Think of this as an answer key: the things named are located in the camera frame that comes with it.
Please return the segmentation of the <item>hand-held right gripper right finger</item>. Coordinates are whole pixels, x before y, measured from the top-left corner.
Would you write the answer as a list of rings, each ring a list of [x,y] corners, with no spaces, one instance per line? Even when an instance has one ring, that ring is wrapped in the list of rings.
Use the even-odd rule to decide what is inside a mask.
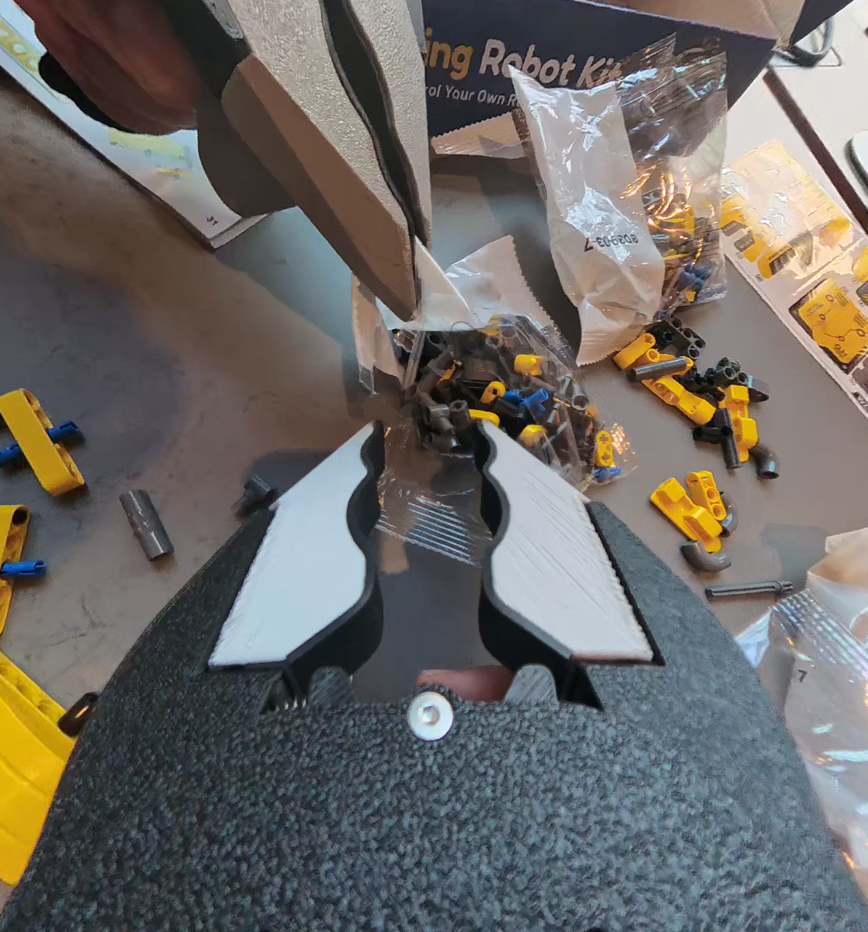
[[[481,515],[479,635],[500,664],[542,665],[573,685],[582,665],[649,665],[654,646],[589,500],[498,426],[475,433]]]

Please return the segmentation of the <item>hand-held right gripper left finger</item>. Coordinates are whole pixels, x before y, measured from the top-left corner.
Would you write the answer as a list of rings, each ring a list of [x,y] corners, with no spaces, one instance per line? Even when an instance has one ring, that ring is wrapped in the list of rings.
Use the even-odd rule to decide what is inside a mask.
[[[383,470],[384,428],[372,422],[278,497],[211,670],[277,667],[306,689],[321,667],[353,675],[370,659],[383,629],[369,541]]]

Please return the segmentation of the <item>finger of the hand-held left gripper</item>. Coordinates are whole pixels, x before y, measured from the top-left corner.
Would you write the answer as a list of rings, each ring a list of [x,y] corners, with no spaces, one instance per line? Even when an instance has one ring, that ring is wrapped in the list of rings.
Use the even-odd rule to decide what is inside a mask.
[[[432,240],[432,196],[420,2],[327,1],[328,48],[369,134],[381,177],[409,233]]]
[[[325,2],[229,3],[249,48],[222,93],[230,122],[358,281],[409,320],[420,304],[423,244],[340,81]]]

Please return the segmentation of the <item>clear bag of dark parts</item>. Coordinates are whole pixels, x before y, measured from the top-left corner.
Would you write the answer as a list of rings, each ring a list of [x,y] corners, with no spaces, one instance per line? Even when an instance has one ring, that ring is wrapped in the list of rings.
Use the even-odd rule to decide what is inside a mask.
[[[387,378],[397,391],[378,529],[478,566],[491,533],[477,504],[474,426],[497,426],[588,496],[639,461],[527,284],[511,237],[445,274],[447,288],[411,322],[353,278],[352,325],[362,384],[374,394]]]

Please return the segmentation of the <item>clear bag of mixed parts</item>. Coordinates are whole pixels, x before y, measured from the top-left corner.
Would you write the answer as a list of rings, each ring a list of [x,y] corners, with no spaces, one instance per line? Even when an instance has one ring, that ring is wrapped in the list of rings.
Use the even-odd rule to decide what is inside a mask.
[[[633,54],[594,87],[510,70],[552,258],[578,312],[580,366],[726,293],[726,54],[715,40],[682,52],[674,44],[671,35]]]

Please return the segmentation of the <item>clear bag black red parts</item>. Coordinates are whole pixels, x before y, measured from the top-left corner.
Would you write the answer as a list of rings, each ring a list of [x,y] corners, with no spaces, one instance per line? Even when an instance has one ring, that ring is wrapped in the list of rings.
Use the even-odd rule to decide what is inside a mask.
[[[868,899],[868,528],[827,538],[804,587],[736,640],[781,710]]]

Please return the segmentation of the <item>yellow curved panel piece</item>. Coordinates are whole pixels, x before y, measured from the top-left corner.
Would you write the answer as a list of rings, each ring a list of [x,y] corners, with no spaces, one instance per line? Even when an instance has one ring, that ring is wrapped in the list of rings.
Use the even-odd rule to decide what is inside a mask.
[[[64,709],[0,650],[0,880],[27,868],[67,759],[98,700]]]

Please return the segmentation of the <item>yellow black sticker sheet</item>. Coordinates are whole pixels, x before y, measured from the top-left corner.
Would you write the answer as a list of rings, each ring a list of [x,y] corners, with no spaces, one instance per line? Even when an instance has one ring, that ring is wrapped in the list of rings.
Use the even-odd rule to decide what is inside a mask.
[[[725,257],[868,421],[868,237],[778,141],[721,184]]]

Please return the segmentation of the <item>person's right hand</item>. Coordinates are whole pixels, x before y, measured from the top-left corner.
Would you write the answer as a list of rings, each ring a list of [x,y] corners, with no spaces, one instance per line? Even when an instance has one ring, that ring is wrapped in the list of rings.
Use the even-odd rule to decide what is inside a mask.
[[[464,701],[492,703],[503,701],[514,673],[504,666],[474,666],[465,669],[428,669],[416,678],[416,687],[443,687]]]

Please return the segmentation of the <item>person's left hand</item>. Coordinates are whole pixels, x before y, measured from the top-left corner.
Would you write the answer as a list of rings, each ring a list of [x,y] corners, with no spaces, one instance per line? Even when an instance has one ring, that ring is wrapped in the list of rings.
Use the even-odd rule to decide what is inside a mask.
[[[155,2],[18,1],[45,50],[83,94],[128,131],[196,125],[206,86]]]

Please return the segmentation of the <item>instruction booklet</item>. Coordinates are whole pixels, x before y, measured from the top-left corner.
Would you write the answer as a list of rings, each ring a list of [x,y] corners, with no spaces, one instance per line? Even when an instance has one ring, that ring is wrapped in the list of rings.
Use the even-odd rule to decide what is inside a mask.
[[[45,80],[45,55],[32,20],[16,3],[0,1],[3,72],[82,143],[166,204],[197,239],[218,249],[262,219],[242,218],[220,199],[203,169],[195,131],[153,136],[105,125]]]

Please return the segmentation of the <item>dark grey connector piece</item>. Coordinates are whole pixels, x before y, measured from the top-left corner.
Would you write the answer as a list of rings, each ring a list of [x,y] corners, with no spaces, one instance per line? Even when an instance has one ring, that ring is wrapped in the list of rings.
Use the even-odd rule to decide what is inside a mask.
[[[270,506],[277,498],[276,486],[257,473],[251,474],[243,485],[243,492],[233,505],[237,517],[249,516],[253,512]]]

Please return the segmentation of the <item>grey tube connector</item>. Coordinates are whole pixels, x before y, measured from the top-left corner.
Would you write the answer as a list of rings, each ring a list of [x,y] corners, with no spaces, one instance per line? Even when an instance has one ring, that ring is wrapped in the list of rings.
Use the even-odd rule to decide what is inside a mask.
[[[127,521],[148,561],[168,557],[174,545],[148,492],[126,490],[119,495]]]

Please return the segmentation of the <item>black axle rod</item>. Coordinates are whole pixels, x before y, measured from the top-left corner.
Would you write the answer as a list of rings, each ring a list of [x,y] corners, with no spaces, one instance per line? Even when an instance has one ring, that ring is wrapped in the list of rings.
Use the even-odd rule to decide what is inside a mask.
[[[788,596],[795,587],[792,582],[782,580],[768,580],[758,582],[726,583],[706,586],[704,589],[707,599],[737,599],[757,596]]]

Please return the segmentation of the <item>blue robot kit box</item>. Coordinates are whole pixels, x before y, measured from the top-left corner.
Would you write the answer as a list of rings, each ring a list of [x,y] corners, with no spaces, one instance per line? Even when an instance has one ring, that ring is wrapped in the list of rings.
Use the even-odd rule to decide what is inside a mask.
[[[425,1],[431,137],[516,106],[509,69],[544,86],[614,80],[632,55],[675,37],[675,51],[715,45],[734,104],[773,53],[806,37],[847,1]]]

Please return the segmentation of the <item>pile of loose toy parts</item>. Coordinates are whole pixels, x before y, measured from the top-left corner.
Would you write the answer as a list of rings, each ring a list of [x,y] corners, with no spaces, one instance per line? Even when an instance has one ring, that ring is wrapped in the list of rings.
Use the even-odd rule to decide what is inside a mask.
[[[774,452],[761,440],[755,403],[768,392],[740,363],[723,357],[701,371],[697,367],[704,340],[678,318],[660,320],[613,356],[626,380],[649,390],[691,423],[694,443],[719,449],[725,469],[752,465],[760,480],[779,477]],[[649,496],[651,506],[683,537],[680,554],[693,570],[716,575],[730,568],[725,541],[736,530],[738,511],[719,488],[713,472],[669,477]]]

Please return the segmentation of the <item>short yellow beam with pins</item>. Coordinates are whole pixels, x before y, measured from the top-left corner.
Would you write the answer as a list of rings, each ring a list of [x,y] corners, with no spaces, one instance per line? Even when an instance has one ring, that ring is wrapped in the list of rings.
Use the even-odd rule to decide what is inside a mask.
[[[27,465],[40,486],[54,497],[86,486],[68,445],[83,439],[72,420],[53,423],[40,401],[29,390],[0,395],[0,428],[8,430],[12,442],[0,449],[0,470]]]

